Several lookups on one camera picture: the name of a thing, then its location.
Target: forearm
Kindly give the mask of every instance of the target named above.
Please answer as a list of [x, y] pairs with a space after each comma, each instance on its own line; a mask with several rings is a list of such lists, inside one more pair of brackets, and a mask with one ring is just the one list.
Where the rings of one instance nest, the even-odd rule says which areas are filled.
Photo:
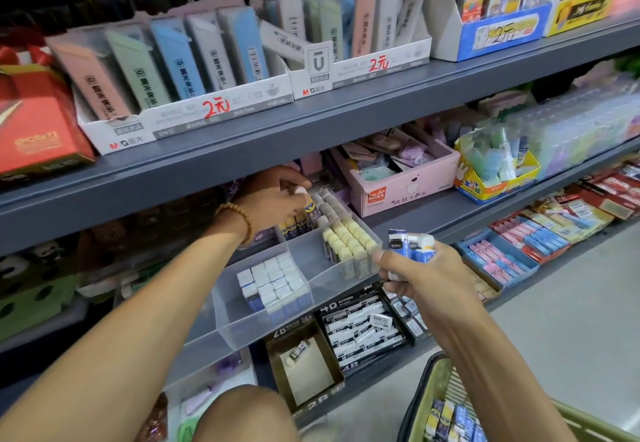
[[448, 354], [489, 440], [575, 440], [518, 350], [489, 314], [473, 325], [452, 329], [447, 337]]
[[[0, 420], [0, 439], [133, 440], [215, 280], [244, 238], [243, 222], [235, 213], [224, 215], [93, 327]], [[38, 423], [29, 422], [34, 416]]]

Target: hand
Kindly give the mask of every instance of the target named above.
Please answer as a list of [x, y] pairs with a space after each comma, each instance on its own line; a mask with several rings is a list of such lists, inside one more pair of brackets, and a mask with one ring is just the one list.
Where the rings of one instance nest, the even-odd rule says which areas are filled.
[[257, 233], [282, 223], [287, 216], [295, 216], [305, 207], [305, 195], [289, 192], [295, 186], [309, 189], [311, 182], [291, 167], [272, 167], [247, 177], [234, 203], [249, 214], [253, 232]]
[[477, 296], [468, 268], [449, 245], [435, 244], [436, 254], [428, 263], [418, 263], [391, 251], [373, 255], [380, 265], [380, 277], [396, 272], [406, 282], [385, 282], [388, 292], [415, 301], [424, 323], [447, 350], [455, 330], [486, 318], [489, 314]]

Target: beaded bracelet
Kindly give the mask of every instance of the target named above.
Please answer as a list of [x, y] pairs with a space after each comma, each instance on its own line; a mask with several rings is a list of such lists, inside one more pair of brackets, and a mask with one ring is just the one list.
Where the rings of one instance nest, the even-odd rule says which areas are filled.
[[246, 223], [246, 227], [247, 227], [247, 232], [241, 245], [248, 245], [249, 243], [251, 243], [253, 239], [253, 225], [251, 224], [251, 219], [249, 219], [249, 214], [237, 204], [233, 204], [232, 202], [226, 202], [220, 205], [220, 207], [216, 211], [216, 216], [218, 216], [220, 211], [222, 211], [223, 209], [231, 209], [231, 211], [237, 212], [238, 214], [240, 214], [240, 216], [244, 218], [244, 222]]

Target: store shelf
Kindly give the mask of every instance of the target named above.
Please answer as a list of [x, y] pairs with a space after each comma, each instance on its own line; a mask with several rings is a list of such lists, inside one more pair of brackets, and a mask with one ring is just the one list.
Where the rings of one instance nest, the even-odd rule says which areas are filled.
[[[585, 254], [591, 249], [596, 248], [604, 241], [611, 238], [611, 236], [617, 235], [618, 233], [624, 231], [626, 228], [629, 228], [635, 223], [636, 220], [614, 224], [604, 229], [597, 235], [592, 236], [588, 240], [575, 245], [568, 252], [558, 257], [556, 260], [553, 260], [546, 265], [542, 265], [533, 276], [525, 280], [523, 283], [508, 289], [507, 292], [502, 293], [496, 299], [488, 302], [486, 304], [487, 310], [491, 312], [497, 309], [505, 302], [510, 301], [525, 290], [530, 289], [533, 285], [553, 274], [559, 268], [564, 267], [564, 265], [569, 263], [571, 260], [578, 258], [580, 255]], [[327, 400], [325, 400], [324, 403], [315, 406], [315, 408], [303, 414], [299, 419], [296, 420], [296, 424], [299, 428], [306, 427], [309, 423], [314, 422], [318, 418], [328, 414], [332, 410], [335, 410], [342, 404], [347, 403], [350, 399], [358, 396], [370, 386], [395, 373], [403, 366], [411, 363], [436, 346], [437, 343], [433, 338], [427, 338], [414, 347], [405, 346], [396, 351], [390, 352], [371, 365], [364, 367], [361, 371], [355, 373], [353, 376], [348, 377], [345, 383], [345, 388], [343, 390], [332, 395]]]
[[428, 113], [629, 49], [640, 11], [461, 63], [433, 60], [99, 157], [0, 194], [0, 255], [118, 218]]
[[476, 204], [455, 189], [448, 189], [387, 211], [379, 212], [364, 221], [380, 238], [388, 229], [406, 229], [431, 233], [442, 243], [452, 244], [527, 204], [567, 186], [622, 155], [640, 149], [640, 136], [631, 139], [588, 161], [542, 180], [527, 189], [515, 191], [496, 202]]

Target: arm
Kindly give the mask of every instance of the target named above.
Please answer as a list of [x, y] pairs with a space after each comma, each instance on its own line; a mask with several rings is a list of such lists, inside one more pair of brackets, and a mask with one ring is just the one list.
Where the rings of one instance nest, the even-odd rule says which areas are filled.
[[[235, 201], [249, 214], [254, 231], [304, 206], [304, 196], [280, 190], [282, 181], [310, 187], [293, 169], [278, 167], [248, 179]], [[200, 239], [40, 376], [0, 419], [0, 440], [133, 440], [198, 311], [246, 233], [244, 218], [223, 210]]]
[[451, 357], [491, 441], [574, 441], [524, 359], [484, 309], [468, 270], [452, 247], [436, 244], [429, 263], [379, 253], [383, 268], [407, 282], [385, 289], [411, 297], [434, 337]]

